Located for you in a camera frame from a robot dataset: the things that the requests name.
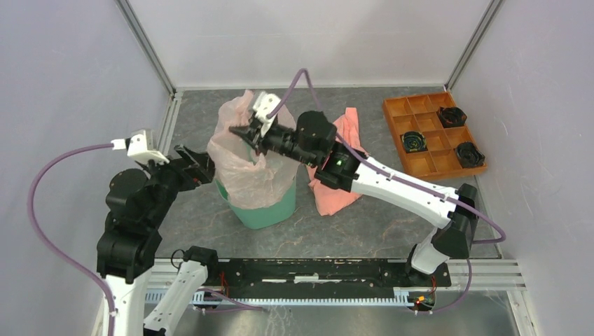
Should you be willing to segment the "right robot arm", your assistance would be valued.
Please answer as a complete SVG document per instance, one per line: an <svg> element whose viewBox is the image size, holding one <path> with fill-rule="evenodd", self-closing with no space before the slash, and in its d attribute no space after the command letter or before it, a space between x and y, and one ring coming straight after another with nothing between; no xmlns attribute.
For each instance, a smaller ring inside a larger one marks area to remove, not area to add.
<svg viewBox="0 0 594 336"><path fill-rule="evenodd" d="M469 258L478 223L472 185L445 187L390 169L337 140L336 126L320 111L302 113L294 128L253 115L247 125L228 130L259 154L272 151L313 168L324 186L383 200L431 223L434 229L404 267L410 284L425 284L449 259Z"/></svg>

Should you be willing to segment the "translucent pink plastic trash bag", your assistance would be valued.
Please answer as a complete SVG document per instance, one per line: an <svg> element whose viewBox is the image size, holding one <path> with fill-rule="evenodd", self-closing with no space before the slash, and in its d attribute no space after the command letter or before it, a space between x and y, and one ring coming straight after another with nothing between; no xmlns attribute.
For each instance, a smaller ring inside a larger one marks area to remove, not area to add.
<svg viewBox="0 0 594 336"><path fill-rule="evenodd" d="M207 152L216 166L215 177L226 189L229 202L242 209L270 207L279 202L296 177L299 163L269 151L257 155L245 141L229 132L249 122L254 92L224 103Z"/></svg>

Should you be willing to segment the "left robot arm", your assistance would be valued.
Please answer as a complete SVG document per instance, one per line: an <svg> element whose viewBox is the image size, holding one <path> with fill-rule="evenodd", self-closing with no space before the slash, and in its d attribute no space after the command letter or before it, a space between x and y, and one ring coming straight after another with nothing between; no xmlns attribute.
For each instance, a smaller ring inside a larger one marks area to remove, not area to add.
<svg viewBox="0 0 594 336"><path fill-rule="evenodd" d="M217 252L191 246L184 251L173 284L153 311L144 314L159 233L177 195L214 180L208 153L178 145L177 158L150 158L138 169L116 174L109 186L104 234L97 243L97 272L107 285L104 335L173 335L201 285L220 276Z"/></svg>

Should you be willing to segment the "green plastic trash bin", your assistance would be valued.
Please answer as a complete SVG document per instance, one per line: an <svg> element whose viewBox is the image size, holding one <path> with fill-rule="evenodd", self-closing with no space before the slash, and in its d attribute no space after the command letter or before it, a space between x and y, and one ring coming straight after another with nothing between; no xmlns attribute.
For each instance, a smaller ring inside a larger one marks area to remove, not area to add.
<svg viewBox="0 0 594 336"><path fill-rule="evenodd" d="M219 193L249 229L278 224L296 209L296 175L299 164L285 157L220 156L215 182Z"/></svg>

